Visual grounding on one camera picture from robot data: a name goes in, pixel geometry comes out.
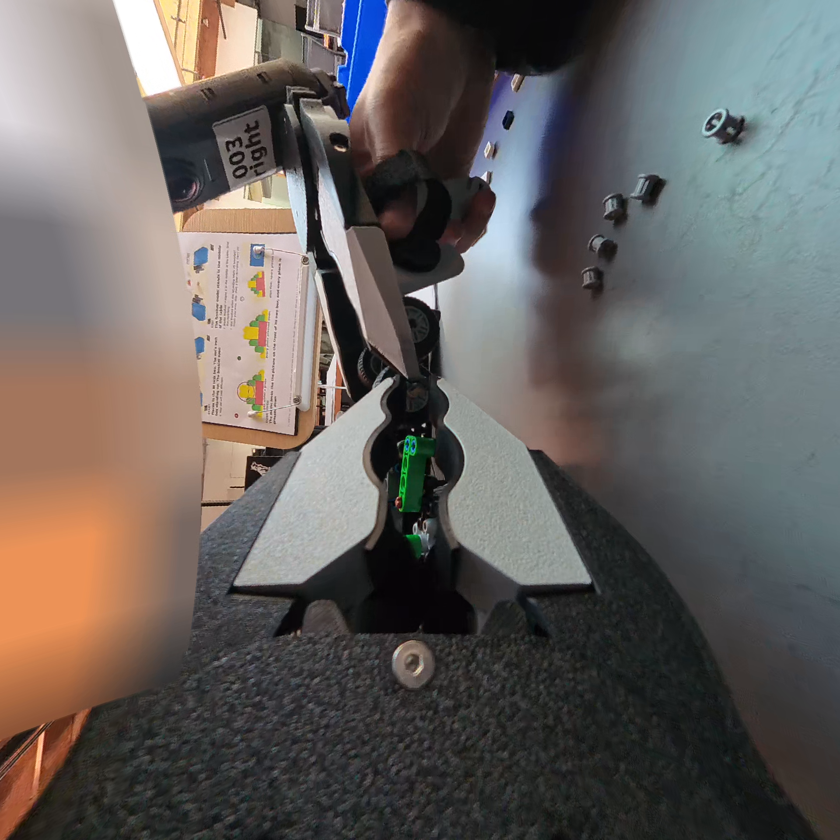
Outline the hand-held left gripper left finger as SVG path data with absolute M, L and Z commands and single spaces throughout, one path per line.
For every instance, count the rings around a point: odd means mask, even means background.
M 385 480 L 373 463 L 389 427 L 384 379 L 297 454 L 231 592 L 334 602 L 354 634 L 388 634 L 384 592 L 403 569 Z

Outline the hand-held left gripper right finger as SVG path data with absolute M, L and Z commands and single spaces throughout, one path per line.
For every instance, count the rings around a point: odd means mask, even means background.
M 436 563 L 480 634 L 499 604 L 594 590 L 580 551 L 526 445 L 443 378 L 429 412 L 444 477 Z

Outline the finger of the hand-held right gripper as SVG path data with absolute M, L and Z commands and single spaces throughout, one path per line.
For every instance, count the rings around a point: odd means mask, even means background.
M 315 253 L 312 257 L 314 278 L 334 355 L 338 359 L 337 365 L 341 369 L 350 399 L 358 402 L 373 387 L 363 383 L 358 374 L 357 364 L 363 350 L 372 350 L 373 354 L 381 359 L 383 369 L 389 368 L 391 363 L 386 359 L 381 348 L 375 344 L 369 344 L 364 339 L 356 311 L 350 302 L 333 258 Z
M 346 238 L 364 338 L 405 378 L 418 378 L 417 352 L 384 233 L 375 226 L 352 226 Z

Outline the lego vehicle chassis with wheels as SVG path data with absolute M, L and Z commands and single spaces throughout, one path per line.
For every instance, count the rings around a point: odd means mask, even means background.
M 421 376 L 400 380 L 394 393 L 391 442 L 386 444 L 386 498 L 394 527 L 413 559 L 432 558 L 438 525 L 438 499 L 445 483 L 434 462 L 437 433 L 430 387 L 442 374 L 440 312 L 420 297 L 403 299 Z

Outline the person's right forearm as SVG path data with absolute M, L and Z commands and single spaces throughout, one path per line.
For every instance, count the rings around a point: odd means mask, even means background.
M 627 5 L 620 1 L 420 1 L 403 6 L 478 45 L 497 70 L 541 76 L 601 39 Z

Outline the scattered small lego pieces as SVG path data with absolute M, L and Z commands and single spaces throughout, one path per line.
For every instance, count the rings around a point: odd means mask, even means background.
M 492 183 L 501 148 L 515 121 L 513 98 L 520 92 L 523 82 L 523 75 L 508 73 L 498 73 L 494 80 L 489 117 L 473 171 L 488 186 Z

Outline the person's right hand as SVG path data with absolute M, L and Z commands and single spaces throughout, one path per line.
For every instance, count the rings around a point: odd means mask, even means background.
M 466 179 L 487 124 L 494 78 L 487 33 L 424 2 L 390 2 L 350 120 L 360 178 L 399 151 L 414 151 L 437 179 Z

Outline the colour printed instruction sheet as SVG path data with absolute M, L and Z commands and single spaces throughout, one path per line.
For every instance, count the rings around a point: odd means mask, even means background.
M 181 232 L 202 420 L 277 434 L 308 406 L 314 292 L 295 234 Z

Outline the wooden document stand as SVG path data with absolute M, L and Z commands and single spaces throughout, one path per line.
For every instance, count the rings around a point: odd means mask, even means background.
M 277 208 L 255 203 L 240 208 L 202 208 L 179 213 L 175 216 L 179 233 L 242 234 L 242 235 L 292 235 L 298 245 L 295 221 L 290 209 Z M 253 447 L 293 450 L 307 443 L 318 419 L 317 408 L 299 411 L 297 432 L 279 434 L 276 432 L 233 427 L 218 423 L 203 423 L 206 439 L 232 442 Z

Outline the blue plastic bin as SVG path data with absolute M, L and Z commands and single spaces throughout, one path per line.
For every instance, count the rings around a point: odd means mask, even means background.
M 387 12 L 386 1 L 345 1 L 340 44 L 345 61 L 337 78 L 346 91 L 350 110 L 355 106 L 371 72 L 381 41 Z

